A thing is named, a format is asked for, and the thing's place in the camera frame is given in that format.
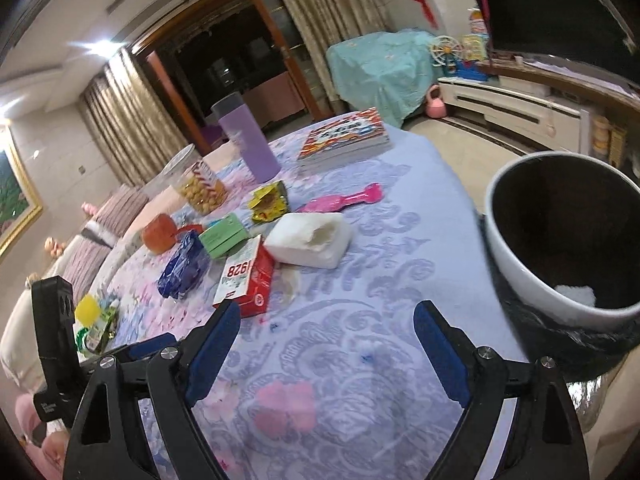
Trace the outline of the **person's left hand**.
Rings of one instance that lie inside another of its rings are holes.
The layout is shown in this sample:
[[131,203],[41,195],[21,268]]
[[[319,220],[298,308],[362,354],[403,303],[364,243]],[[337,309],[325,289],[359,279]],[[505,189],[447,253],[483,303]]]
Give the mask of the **person's left hand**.
[[68,445],[68,432],[50,430],[35,408],[29,393],[15,401],[15,416],[21,428],[20,440],[29,459],[46,479],[62,479]]

